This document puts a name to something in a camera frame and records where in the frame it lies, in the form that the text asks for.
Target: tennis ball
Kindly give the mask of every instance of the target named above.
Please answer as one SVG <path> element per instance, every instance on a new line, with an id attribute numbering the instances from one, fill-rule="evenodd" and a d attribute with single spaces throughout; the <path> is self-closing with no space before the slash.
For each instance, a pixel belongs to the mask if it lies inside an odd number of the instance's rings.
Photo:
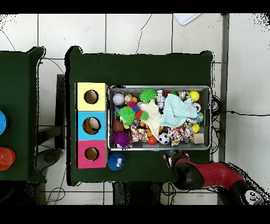
<path id="1" fill-rule="evenodd" d="M 194 102 L 198 101 L 198 99 L 200 98 L 200 95 L 197 91 L 190 91 L 189 95 L 193 99 Z"/>
<path id="2" fill-rule="evenodd" d="M 195 133 L 197 133 L 199 131 L 200 126 L 198 124 L 193 124 L 191 128 L 192 128 L 192 130 L 193 130 L 193 132 L 195 134 Z"/>

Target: wooden block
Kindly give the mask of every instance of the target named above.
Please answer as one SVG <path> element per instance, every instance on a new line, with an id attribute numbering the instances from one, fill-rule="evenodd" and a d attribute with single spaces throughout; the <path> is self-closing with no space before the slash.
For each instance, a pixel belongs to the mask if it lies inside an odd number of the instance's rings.
<path id="1" fill-rule="evenodd" d="M 105 83 L 77 83 L 78 111 L 106 111 L 107 85 Z"/>
<path id="2" fill-rule="evenodd" d="M 107 112 L 79 111 L 78 140 L 106 140 Z"/>
<path id="3" fill-rule="evenodd" d="M 204 144 L 205 138 L 203 133 L 195 133 L 193 134 L 193 142 L 194 144 Z"/>
<path id="4" fill-rule="evenodd" d="M 107 160 L 105 140 L 78 141 L 78 169 L 105 168 Z"/>

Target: orange lid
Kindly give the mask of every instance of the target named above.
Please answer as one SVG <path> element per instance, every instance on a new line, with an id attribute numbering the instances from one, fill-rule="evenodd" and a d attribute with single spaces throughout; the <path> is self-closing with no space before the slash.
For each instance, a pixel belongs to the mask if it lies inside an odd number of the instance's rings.
<path id="1" fill-rule="evenodd" d="M 0 171 L 7 170 L 15 161 L 15 153 L 10 148 L 0 147 Z"/>

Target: green mat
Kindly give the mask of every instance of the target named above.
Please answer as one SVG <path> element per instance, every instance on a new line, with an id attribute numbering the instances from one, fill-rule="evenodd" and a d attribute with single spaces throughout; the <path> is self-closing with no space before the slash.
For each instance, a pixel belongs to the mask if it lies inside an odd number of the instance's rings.
<path id="1" fill-rule="evenodd" d="M 71 150 L 68 152 L 67 173 L 71 183 L 100 181 L 175 181 L 172 170 L 167 168 L 163 159 L 164 152 L 122 151 L 126 157 L 123 169 L 114 172 L 104 169 L 76 169 L 75 167 L 75 82 L 105 82 L 107 85 L 211 85 L 212 54 L 169 55 L 119 55 L 119 54 L 82 54 L 77 46 L 66 53 L 66 78 L 70 84 Z M 209 162 L 210 153 L 188 151 L 190 159 L 197 163 Z"/>
<path id="2" fill-rule="evenodd" d="M 8 127 L 0 135 L 0 147 L 11 148 L 14 164 L 0 171 L 0 180 L 45 182 L 35 169 L 36 68 L 44 53 L 33 48 L 28 53 L 0 52 L 0 110 L 7 116 Z"/>

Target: plastic container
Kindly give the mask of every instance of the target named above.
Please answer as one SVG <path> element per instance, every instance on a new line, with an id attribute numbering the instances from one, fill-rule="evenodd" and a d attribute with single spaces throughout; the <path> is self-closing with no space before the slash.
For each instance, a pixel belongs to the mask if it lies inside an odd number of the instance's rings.
<path id="1" fill-rule="evenodd" d="M 3 134 L 7 126 L 7 119 L 4 113 L 0 110 L 0 135 Z"/>
<path id="2" fill-rule="evenodd" d="M 199 123 L 200 133 L 204 134 L 204 144 L 194 144 L 194 143 L 179 143 L 176 146 L 162 145 L 157 142 L 154 145 L 149 145 L 148 143 L 135 142 L 132 143 L 132 148 L 127 150 L 130 151 L 159 151 L 159 150 L 207 150 L 211 145 L 211 89 L 207 86 L 126 86 L 125 88 L 109 88 L 108 89 L 108 99 L 110 101 L 108 105 L 108 148 L 112 151 L 121 151 L 123 149 L 117 148 L 116 144 L 112 141 L 111 135 L 113 134 L 112 124 L 116 119 L 114 114 L 115 105 L 112 101 L 112 97 L 116 93 L 131 94 L 133 97 L 140 99 L 140 93 L 143 89 L 152 88 L 155 90 L 163 89 L 165 90 L 186 90 L 186 91 L 198 91 L 201 97 L 201 112 L 204 115 L 204 120 Z"/>
<path id="3" fill-rule="evenodd" d="M 0 171 L 7 170 L 15 161 L 15 153 L 10 148 L 0 147 Z"/>

